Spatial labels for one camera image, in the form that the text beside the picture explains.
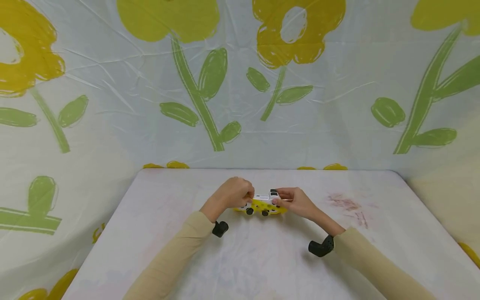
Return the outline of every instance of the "green stem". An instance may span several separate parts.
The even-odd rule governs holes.
[[[407,126],[393,154],[405,154],[410,150],[410,147],[412,147],[413,140],[418,134],[423,121],[425,121],[432,103],[435,101],[434,91],[438,85],[438,79],[460,35],[460,31],[461,27],[458,26],[447,36],[432,58],[427,70],[425,70],[417,95],[415,96],[415,101],[413,102]]]
[[[28,212],[0,207],[0,229],[54,234],[61,219],[53,216],[33,216]]]
[[[47,120],[49,121],[50,126],[53,129],[53,133],[57,138],[61,152],[62,153],[70,152],[70,146],[68,145],[67,137],[65,137],[65,134],[63,133],[63,130],[57,121],[57,118],[55,117],[51,109],[48,107],[47,103],[45,102],[45,99],[40,95],[40,93],[35,87],[30,88],[30,93],[32,94],[33,98],[35,98],[36,102],[38,103],[38,106],[40,106],[40,108],[42,109],[43,113],[45,114],[45,117],[47,117]]]
[[[273,106],[275,106],[276,98],[280,94],[280,90],[282,89],[283,79],[285,78],[285,71],[287,70],[286,66],[280,67],[280,73],[278,74],[278,79],[276,81],[275,90],[273,91],[272,98],[270,102],[268,102],[267,108],[265,109],[264,114],[260,118],[262,121],[266,121],[270,114],[272,113]]]
[[[195,106],[198,114],[200,115],[200,119],[207,130],[208,137],[212,142],[213,150],[214,151],[224,151],[223,141],[218,135],[218,130],[216,129],[215,122],[213,121],[212,114],[208,109],[204,99],[200,95],[198,90],[197,83],[192,76],[192,72],[188,66],[188,62],[183,54],[183,49],[180,46],[178,39],[172,36],[172,50],[173,50],[173,59],[175,60],[175,65],[177,66],[177,71],[179,73],[180,79],[185,86],[188,94],[190,95],[190,99]]]

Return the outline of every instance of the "yellow toy car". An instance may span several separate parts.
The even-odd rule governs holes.
[[[275,189],[271,189],[268,195],[255,195],[252,203],[247,203],[244,207],[234,208],[234,210],[245,212],[247,215],[253,215],[254,212],[261,212],[263,216],[277,215],[286,212],[286,208],[272,203],[272,200],[275,198],[280,199],[280,196]]]

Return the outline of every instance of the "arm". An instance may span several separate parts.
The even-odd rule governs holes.
[[[410,275],[397,267],[355,228],[345,230],[313,204],[299,188],[277,189],[282,199],[277,205],[320,226],[334,237],[340,258],[365,276],[388,300],[429,300],[435,297]]]
[[[192,213],[180,231],[155,256],[129,288],[123,300],[163,300],[174,288],[186,265],[212,233],[215,221],[229,207],[251,202],[254,189],[242,178],[227,180]]]
[[[435,297],[410,275],[397,267],[378,251],[355,228],[334,237],[335,252],[357,269],[387,299],[435,299]]]

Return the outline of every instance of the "backdrop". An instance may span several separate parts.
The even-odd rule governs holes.
[[[2,0],[2,299],[60,299],[144,165],[391,169],[480,264],[479,54],[476,0]]]

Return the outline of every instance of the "white table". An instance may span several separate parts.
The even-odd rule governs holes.
[[[344,227],[353,226],[439,299],[478,299],[480,272],[391,171],[144,169],[65,294],[68,300],[121,299],[154,255],[228,177],[256,192],[299,186]],[[383,299],[331,253],[318,258],[310,240],[326,233],[290,213],[247,216],[226,211],[229,230],[211,236],[172,299]]]

